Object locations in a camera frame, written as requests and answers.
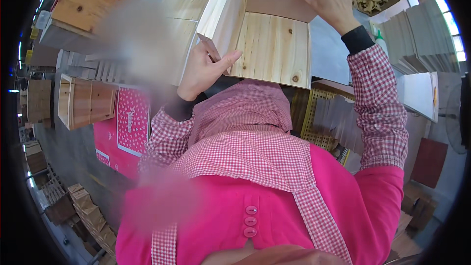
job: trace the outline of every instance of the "hand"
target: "hand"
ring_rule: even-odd
[[[304,0],[343,36],[360,23],[353,17],[352,0]]]
[[[242,51],[234,50],[223,56],[220,61],[213,63],[203,43],[198,43],[190,51],[177,94],[186,101],[194,101],[201,92],[211,87],[222,72],[230,68],[240,56],[242,56]]]

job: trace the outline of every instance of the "wooden frame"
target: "wooden frame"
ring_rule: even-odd
[[[118,86],[62,74],[58,116],[73,130],[115,116]]]
[[[244,52],[229,76],[310,89],[308,23],[315,16],[303,0],[209,0],[196,33],[215,62]]]

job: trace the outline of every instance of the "person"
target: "person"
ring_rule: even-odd
[[[350,174],[326,150],[290,135],[290,104],[279,85],[246,79],[195,104],[242,54],[230,52],[213,63],[198,44],[179,99],[152,119],[139,168],[145,174],[152,166],[169,166],[208,192],[200,212],[185,223],[172,221],[169,203],[153,207],[151,195],[142,192],[140,205],[144,202],[147,212],[138,216],[167,217],[169,223],[144,237],[126,218],[139,207],[136,193],[128,191],[116,242],[120,265],[386,260],[403,197],[406,111],[388,58],[354,18],[351,0],[305,1],[350,51],[364,143],[360,171]]]

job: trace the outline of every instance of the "window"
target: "window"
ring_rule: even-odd
[[[455,19],[453,18],[453,14],[448,7],[448,4],[445,0],[435,0],[443,13],[443,17],[445,18],[446,25],[450,30],[451,35],[453,36],[453,44],[455,45],[456,50],[456,57],[458,58],[459,62],[466,61],[466,53],[464,52],[463,41],[461,39],[460,30],[456,25]]]

